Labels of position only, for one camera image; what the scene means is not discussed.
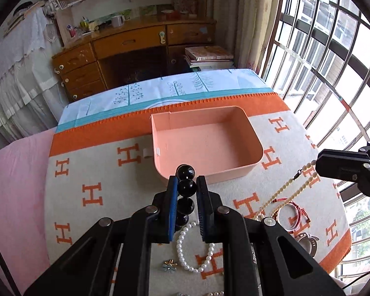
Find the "pink storage box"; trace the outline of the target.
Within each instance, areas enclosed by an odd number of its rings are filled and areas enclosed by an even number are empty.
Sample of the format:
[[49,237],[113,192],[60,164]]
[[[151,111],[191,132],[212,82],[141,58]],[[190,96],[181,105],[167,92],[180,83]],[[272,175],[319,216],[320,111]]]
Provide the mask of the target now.
[[246,176],[264,149],[244,109],[224,106],[151,116],[154,165],[164,179],[181,164],[208,184]]

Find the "silver pendant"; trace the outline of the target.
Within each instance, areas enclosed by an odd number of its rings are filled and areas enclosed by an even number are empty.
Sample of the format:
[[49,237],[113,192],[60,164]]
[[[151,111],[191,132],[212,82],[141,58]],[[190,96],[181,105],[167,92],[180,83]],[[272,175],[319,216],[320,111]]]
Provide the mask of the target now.
[[311,257],[316,256],[318,249],[317,236],[308,233],[300,233],[295,237],[295,240],[310,254]]

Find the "window security grille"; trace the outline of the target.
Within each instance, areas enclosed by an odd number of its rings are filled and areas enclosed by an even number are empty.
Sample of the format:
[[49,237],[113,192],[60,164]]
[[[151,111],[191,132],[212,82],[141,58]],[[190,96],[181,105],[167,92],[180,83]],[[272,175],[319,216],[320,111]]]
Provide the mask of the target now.
[[280,0],[260,74],[314,148],[370,141],[370,22],[354,0]]

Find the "light blue patterned sheet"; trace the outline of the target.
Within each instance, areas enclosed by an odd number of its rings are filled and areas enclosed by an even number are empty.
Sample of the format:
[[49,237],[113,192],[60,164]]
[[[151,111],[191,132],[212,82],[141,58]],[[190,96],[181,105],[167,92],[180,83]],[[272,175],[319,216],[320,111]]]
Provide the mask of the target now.
[[249,69],[212,70],[135,82],[65,107],[56,132],[139,110],[229,95],[271,92]]

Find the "pink sheet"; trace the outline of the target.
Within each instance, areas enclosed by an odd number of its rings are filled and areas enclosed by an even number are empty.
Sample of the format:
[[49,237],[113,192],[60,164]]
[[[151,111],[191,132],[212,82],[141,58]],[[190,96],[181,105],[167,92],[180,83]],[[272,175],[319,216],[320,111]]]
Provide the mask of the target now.
[[44,202],[54,132],[0,149],[0,252],[21,293],[49,267]]

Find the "stack of books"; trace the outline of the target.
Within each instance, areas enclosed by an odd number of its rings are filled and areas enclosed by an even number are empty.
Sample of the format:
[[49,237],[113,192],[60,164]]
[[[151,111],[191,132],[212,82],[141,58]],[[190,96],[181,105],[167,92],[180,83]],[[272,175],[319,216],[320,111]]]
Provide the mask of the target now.
[[186,47],[184,59],[191,69],[201,71],[234,68],[233,54],[217,45]]

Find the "wooden desk with drawers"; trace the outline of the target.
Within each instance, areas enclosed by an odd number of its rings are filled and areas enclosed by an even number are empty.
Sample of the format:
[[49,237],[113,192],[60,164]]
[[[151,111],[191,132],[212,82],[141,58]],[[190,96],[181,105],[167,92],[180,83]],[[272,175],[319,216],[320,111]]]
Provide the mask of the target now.
[[147,79],[190,71],[185,49],[212,45],[216,21],[147,16],[100,29],[52,58],[70,101]]

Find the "white lace bed cover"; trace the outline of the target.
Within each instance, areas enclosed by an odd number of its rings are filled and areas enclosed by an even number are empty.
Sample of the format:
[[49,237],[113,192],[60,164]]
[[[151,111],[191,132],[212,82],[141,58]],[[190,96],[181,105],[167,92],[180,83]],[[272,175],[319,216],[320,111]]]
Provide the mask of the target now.
[[57,126],[69,101],[54,72],[61,51],[53,20],[29,12],[0,43],[0,149]]

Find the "beige curtain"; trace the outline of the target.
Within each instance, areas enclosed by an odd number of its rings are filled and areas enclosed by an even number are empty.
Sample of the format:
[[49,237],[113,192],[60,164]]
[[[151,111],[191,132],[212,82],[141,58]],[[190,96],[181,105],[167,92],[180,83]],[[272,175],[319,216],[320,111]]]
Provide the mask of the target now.
[[260,73],[282,0],[206,0],[216,20],[216,43],[233,54],[237,68]]

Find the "white mug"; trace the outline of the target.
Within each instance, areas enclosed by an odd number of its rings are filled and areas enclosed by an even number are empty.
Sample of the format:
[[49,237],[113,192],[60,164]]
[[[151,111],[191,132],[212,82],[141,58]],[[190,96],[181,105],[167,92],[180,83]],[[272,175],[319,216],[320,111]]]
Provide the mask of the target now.
[[124,25],[126,19],[123,15],[115,15],[114,17],[111,18],[111,25],[114,28],[121,27]]

